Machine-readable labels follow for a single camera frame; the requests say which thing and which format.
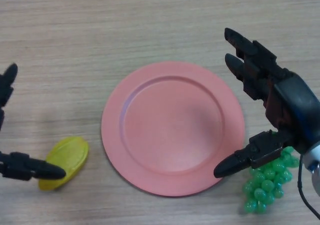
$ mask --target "yellow banana slice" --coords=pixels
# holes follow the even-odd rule
[[[54,190],[71,180],[85,164],[88,153],[89,144],[80,136],[70,136],[58,142],[45,160],[64,169],[66,175],[59,180],[40,179],[40,190]]]

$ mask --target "robotic arm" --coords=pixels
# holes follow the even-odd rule
[[[278,66],[277,57],[256,40],[251,42],[230,28],[225,29],[224,37],[235,47],[237,56],[226,54],[226,65],[253,100],[263,101],[265,116],[277,132],[263,131],[251,137],[245,148],[218,164],[214,176],[222,178],[248,167],[258,168],[292,146],[312,173],[313,187],[320,196],[319,100],[299,75]]]
[[[18,66],[12,64],[0,74],[0,129],[5,118],[3,107],[7,104],[14,89],[11,87],[16,79]],[[66,172],[44,160],[30,158],[28,154],[11,152],[4,154],[0,152],[0,173],[4,178],[29,181],[32,177],[36,179],[58,180],[66,176]]]

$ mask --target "toy grapes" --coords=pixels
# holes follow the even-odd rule
[[[288,168],[299,166],[298,158],[291,155],[292,147],[286,147],[281,152],[281,157],[257,169],[250,168],[252,179],[242,187],[246,195],[244,211],[246,213],[264,213],[267,206],[274,203],[275,199],[284,196],[282,185],[292,180],[293,175]]]

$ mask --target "table surface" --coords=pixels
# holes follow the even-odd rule
[[[106,159],[100,138],[102,110],[130,72],[159,61],[208,68],[233,89],[243,108],[246,140],[272,128],[227,69],[233,48],[224,28],[259,40],[278,63],[304,78],[320,96],[320,0],[0,0],[0,69],[19,66],[5,108],[1,151],[44,158],[60,139],[90,144],[84,169],[62,189],[41,192],[37,181],[1,179],[4,225],[212,225],[317,223],[294,179],[267,214],[245,215],[240,172],[200,194],[163,198],[123,181]],[[310,174],[305,196],[320,211]]]

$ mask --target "plate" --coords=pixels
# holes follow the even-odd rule
[[[216,165],[243,148],[245,123],[232,90],[195,64],[165,61],[128,75],[111,93],[101,137],[118,173],[160,196],[188,196],[220,178]]]

